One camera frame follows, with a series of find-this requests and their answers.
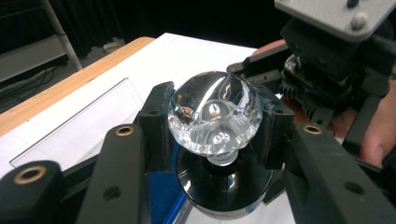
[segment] human hand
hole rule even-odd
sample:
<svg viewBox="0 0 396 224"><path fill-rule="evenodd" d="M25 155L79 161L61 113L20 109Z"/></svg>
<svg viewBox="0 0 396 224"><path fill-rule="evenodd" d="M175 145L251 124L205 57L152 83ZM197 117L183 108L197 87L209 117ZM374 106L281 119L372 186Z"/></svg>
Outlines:
<svg viewBox="0 0 396 224"><path fill-rule="evenodd" d="M284 44L284 40L277 40L257 49L253 55ZM389 93L381 100L361 143L360 158L379 167L396 144L396 80L391 79L389 85ZM286 97L282 101L294 111L295 123L309 121L298 103ZM345 138L355 118L356 112L347 110L332 120L329 130L335 137Z"/></svg>

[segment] black cable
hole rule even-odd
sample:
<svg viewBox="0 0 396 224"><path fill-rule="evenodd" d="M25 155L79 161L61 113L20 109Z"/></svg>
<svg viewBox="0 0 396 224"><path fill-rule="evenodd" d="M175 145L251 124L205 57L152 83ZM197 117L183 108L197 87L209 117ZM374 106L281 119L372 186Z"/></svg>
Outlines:
<svg viewBox="0 0 396 224"><path fill-rule="evenodd" d="M22 103L22 102L24 102L25 100L31 98L31 97L35 94L35 92L36 92L41 86L46 85L46 84L50 83L50 82L53 80L53 77L54 77L54 75L55 75L55 70L56 70L56 68L57 68L57 67L54 67L54 68L50 71L50 78L49 78L49 80L47 80L47 81L45 81L45 79L46 79L47 75L49 74L49 73L48 73L48 69L45 70L44 75L43 75L43 77L41 78L40 84L35 85L35 86L33 86L33 87L30 87L30 88L28 88L28 89L24 89L24 88L26 88L27 86L29 86L29 85L31 85L32 83L34 83L34 82L35 82L35 80L34 80L34 81L32 81L32 82L30 82L30 83L28 83L28 84L26 84L26 85L24 85L24 86L22 86L22 87L20 87L20 88L17 88L15 91L13 91L13 92L11 92L11 93L0 93L0 94L2 94L2 95L4 95L4 96L10 97L10 98L16 98L16 99L18 99L17 101L13 101L13 102L8 103L8 104L6 104L6 105L0 106L0 109L8 108L8 107L11 106L11 105L15 105L15 104ZM23 93L23 92L27 92L27 91L32 90L32 89L34 89L34 90L31 91L30 93L28 93L28 94L26 94L26 95L24 95L24 96L22 96L22 97L19 96L19 94L21 94L21 93Z"/></svg>

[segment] clear glass sphere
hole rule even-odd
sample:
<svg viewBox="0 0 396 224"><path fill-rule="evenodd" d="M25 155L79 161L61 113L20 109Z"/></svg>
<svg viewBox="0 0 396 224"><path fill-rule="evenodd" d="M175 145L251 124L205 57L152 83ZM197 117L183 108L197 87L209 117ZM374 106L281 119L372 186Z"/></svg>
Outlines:
<svg viewBox="0 0 396 224"><path fill-rule="evenodd" d="M192 77L169 105L169 128L178 143L216 165L233 162L261 121L262 105L255 88L224 72Z"/></svg>

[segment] finger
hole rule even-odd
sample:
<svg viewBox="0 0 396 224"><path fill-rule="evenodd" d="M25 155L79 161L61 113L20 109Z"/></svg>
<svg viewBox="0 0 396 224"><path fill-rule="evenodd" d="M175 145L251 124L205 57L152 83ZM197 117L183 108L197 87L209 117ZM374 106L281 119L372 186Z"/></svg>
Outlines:
<svg viewBox="0 0 396 224"><path fill-rule="evenodd" d="M356 112L349 109L338 115L329 125L329 130L335 137L345 138L352 126L353 120L356 118Z"/></svg>
<svg viewBox="0 0 396 224"><path fill-rule="evenodd" d="M396 80L390 82L390 90L382 99L361 143L361 158L381 166L383 158L396 144Z"/></svg>

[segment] bolt hole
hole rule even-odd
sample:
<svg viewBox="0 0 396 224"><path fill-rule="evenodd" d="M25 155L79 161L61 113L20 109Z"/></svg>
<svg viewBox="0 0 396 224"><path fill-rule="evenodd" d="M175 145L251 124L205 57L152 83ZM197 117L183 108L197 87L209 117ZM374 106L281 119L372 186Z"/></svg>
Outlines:
<svg viewBox="0 0 396 224"><path fill-rule="evenodd" d="M30 178L38 175L39 173L40 172L38 170L29 171L29 172L27 172L27 173L22 175L22 179L30 179Z"/></svg>
<svg viewBox="0 0 396 224"><path fill-rule="evenodd" d="M118 186L110 187L103 193L103 198L108 201L114 201L121 196L121 189Z"/></svg>
<svg viewBox="0 0 396 224"><path fill-rule="evenodd" d="M313 125L305 125L303 127L304 131L306 131L307 133L312 133L312 134L321 134L322 130L316 126Z"/></svg>
<svg viewBox="0 0 396 224"><path fill-rule="evenodd" d="M349 190L349 191L351 191L353 193L359 194L359 195L362 195L364 193L364 189L361 186L359 186L358 184L353 183L353 182L349 182L349 181L346 182L344 184L344 187L347 190Z"/></svg>
<svg viewBox="0 0 396 224"><path fill-rule="evenodd" d="M134 129L132 127L125 126L125 127L118 128L116 130L116 135L118 135L118 136L126 136L126 135L129 135L129 134L133 133L133 132L134 132Z"/></svg>
<svg viewBox="0 0 396 224"><path fill-rule="evenodd" d="M14 183L18 185L29 184L37 181L47 172L47 168L43 165L28 167L20 171L14 177Z"/></svg>

